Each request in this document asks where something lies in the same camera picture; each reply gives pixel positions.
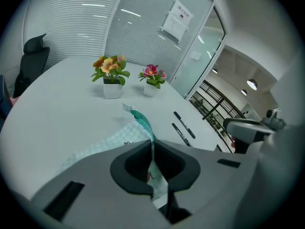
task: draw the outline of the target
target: potted flower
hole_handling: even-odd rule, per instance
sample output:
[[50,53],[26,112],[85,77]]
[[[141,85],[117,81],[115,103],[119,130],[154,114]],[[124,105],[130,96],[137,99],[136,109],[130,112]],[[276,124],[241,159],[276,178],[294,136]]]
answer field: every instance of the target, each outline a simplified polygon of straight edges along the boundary
[[123,71],[126,67],[126,58],[123,55],[120,55],[119,58],[118,56],[111,58],[101,56],[93,66],[95,67],[95,73],[91,76],[94,76],[92,81],[95,82],[103,77],[105,98],[120,97],[125,85],[125,79],[122,76],[130,76],[128,71]]
[[154,97],[161,88],[160,84],[165,82],[166,74],[163,70],[158,72],[158,66],[149,64],[147,68],[139,74],[140,81],[146,80],[144,95]]

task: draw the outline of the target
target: black office chair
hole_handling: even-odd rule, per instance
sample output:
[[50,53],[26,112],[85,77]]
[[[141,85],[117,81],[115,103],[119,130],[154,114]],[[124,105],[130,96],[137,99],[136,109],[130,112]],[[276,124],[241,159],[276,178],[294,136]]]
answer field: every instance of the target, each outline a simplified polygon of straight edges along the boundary
[[19,97],[44,71],[50,53],[49,47],[43,47],[42,38],[45,35],[29,39],[23,47],[24,55],[15,81],[14,98]]
[[5,84],[4,76],[0,75],[0,131],[12,107],[13,104],[10,101],[10,95]]

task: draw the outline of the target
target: window blinds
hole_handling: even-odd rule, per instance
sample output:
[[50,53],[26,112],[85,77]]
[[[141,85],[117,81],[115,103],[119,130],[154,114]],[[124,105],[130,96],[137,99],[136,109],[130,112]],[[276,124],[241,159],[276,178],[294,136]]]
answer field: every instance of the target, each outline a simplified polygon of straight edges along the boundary
[[157,64],[170,82],[212,5],[212,0],[179,1],[194,14],[179,44],[173,36],[161,31],[175,0],[121,0],[110,27],[105,54],[122,53],[129,62]]
[[24,43],[47,33],[46,68],[70,56],[100,56],[106,26],[117,0],[30,0]]

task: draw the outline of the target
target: paper sign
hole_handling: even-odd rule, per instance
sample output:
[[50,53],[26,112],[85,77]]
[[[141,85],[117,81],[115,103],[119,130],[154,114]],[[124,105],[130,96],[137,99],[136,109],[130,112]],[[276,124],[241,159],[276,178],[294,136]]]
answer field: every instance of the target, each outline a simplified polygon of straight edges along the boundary
[[193,15],[188,11],[188,9],[176,0],[172,7],[171,14],[174,15],[184,26],[188,26]]
[[196,51],[192,51],[190,57],[191,57],[192,59],[199,60],[200,57],[201,57],[201,53],[196,52]]
[[163,25],[163,30],[170,33],[178,40],[181,40],[186,27],[175,16],[169,14]]
[[188,9],[179,0],[176,0],[161,29],[173,35],[180,42],[192,17],[193,15]]

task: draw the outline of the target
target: pink flower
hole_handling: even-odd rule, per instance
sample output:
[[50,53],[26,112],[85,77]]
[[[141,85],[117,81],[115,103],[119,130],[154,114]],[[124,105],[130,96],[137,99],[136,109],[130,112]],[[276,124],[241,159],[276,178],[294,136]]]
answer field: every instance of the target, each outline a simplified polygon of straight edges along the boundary
[[154,66],[153,64],[149,64],[147,66],[147,68],[144,70],[143,75],[144,76],[149,76],[149,75],[156,75],[156,74],[158,74],[157,67],[158,66]]
[[158,68],[158,65],[153,65],[153,64],[147,65],[147,67],[151,67],[151,66],[154,66],[154,67],[157,67],[157,68]]
[[160,70],[160,71],[159,71],[159,75],[162,75],[162,76],[161,76],[162,78],[166,78],[166,74],[164,73],[163,70]]

